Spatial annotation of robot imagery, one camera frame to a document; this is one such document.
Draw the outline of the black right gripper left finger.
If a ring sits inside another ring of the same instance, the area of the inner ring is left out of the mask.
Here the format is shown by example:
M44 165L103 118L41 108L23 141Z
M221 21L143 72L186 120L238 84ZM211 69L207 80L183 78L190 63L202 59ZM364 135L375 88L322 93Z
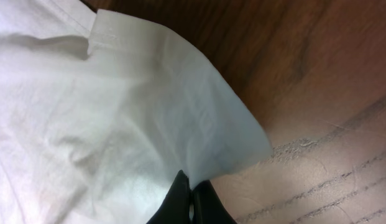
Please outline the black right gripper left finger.
M190 184L185 173L180 170L160 208L147 224L189 224Z

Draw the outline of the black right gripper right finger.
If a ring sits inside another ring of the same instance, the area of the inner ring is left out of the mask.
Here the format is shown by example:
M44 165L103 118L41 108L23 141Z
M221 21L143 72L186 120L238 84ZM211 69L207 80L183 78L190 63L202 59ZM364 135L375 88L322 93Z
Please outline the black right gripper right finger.
M209 180L198 184L192 191L194 224L236 224L223 207Z

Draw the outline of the white t-shirt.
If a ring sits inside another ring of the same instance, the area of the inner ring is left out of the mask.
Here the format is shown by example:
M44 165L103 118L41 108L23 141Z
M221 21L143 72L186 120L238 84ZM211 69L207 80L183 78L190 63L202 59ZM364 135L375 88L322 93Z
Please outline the white t-shirt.
M154 22L0 0L0 223L145 223L272 154L209 60Z

